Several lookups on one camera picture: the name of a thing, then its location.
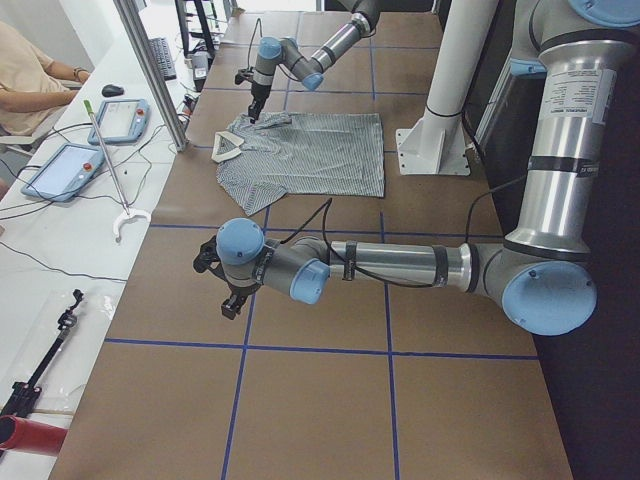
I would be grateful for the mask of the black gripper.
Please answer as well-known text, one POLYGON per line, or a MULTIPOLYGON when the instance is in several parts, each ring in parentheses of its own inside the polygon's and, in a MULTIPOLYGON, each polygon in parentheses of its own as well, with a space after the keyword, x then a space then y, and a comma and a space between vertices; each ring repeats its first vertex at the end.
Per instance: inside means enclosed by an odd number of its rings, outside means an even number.
POLYGON ((247 299, 254 295, 261 288, 261 285, 253 281, 248 285, 236 285, 227 278, 221 269, 216 269, 215 275, 224 280, 230 290, 230 296, 221 305, 221 312, 224 317, 234 319, 236 315, 241 314, 247 299))
POLYGON ((255 123, 259 119, 262 110, 270 96, 271 86, 262 85, 257 82, 252 83, 251 95, 253 97, 252 103, 248 107, 248 116, 250 123, 255 123))

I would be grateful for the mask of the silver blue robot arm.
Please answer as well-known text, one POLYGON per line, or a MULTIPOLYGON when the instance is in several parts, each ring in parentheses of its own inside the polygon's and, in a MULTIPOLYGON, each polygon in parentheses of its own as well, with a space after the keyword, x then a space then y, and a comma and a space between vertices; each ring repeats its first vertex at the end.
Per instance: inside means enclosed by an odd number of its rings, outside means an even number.
POLYGON ((334 275, 408 288, 454 286, 493 299, 521 328, 554 336, 584 324, 597 303, 582 238, 617 72, 639 42, 635 1, 521 1, 514 74, 545 78, 519 221, 501 243, 456 248, 269 239, 246 218, 224 223, 200 257, 231 295, 235 317, 268 286, 315 303, 334 275))
POLYGON ((252 102, 248 107, 251 123, 255 123, 268 100, 277 67, 286 68, 307 90, 314 91, 324 80, 324 74, 361 39, 374 34, 379 21, 379 1, 341 1, 350 11, 351 19, 331 36, 309 58, 299 50, 292 37, 263 37, 258 45, 254 65, 239 69, 234 82, 251 84, 252 102))

